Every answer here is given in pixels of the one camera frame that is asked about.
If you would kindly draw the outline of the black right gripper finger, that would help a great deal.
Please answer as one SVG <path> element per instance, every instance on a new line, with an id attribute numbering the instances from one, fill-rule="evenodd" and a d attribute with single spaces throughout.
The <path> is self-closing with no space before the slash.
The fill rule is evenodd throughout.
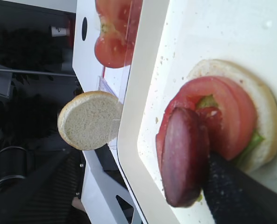
<path id="1" fill-rule="evenodd" d="M 203 191 L 216 224 L 277 224 L 277 193 L 217 153 L 210 154 Z"/>

